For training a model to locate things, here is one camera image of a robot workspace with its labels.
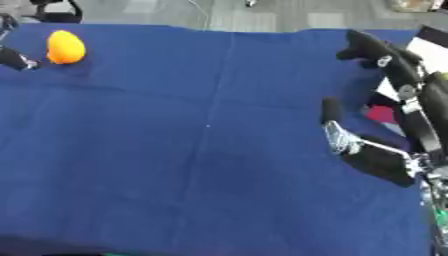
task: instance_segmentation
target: cable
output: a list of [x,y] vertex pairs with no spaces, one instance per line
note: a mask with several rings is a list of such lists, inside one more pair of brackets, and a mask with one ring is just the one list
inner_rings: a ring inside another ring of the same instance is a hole
[[202,15],[204,15],[205,21],[204,21],[204,26],[202,27],[202,30],[206,30],[208,28],[208,22],[210,19],[210,16],[207,14],[206,11],[204,11],[204,9],[198,4],[196,3],[194,0],[187,0],[190,4],[194,5],[201,13]]

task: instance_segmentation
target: blue tablecloth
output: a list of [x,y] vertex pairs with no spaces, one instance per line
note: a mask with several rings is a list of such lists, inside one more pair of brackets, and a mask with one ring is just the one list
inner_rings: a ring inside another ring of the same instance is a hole
[[381,76],[335,60],[344,31],[39,24],[5,44],[40,59],[61,28],[81,63],[0,68],[0,250],[427,255],[418,189],[349,168],[319,127],[332,95],[400,140],[359,114]]

